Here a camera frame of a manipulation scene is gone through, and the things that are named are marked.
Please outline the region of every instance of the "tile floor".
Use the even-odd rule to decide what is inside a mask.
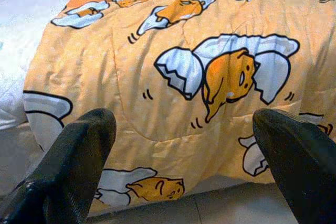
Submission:
[[[297,224],[275,184],[244,184],[88,219],[87,224]]]

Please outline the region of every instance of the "white sheet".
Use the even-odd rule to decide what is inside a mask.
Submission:
[[[46,25],[69,0],[0,0],[0,130],[25,121],[22,95]]]

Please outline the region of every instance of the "comforter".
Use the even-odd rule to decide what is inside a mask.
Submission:
[[[106,107],[117,140],[92,211],[178,199],[216,174],[271,183],[252,115],[300,114],[335,141],[334,0],[71,0],[47,26],[24,107],[46,151]]]

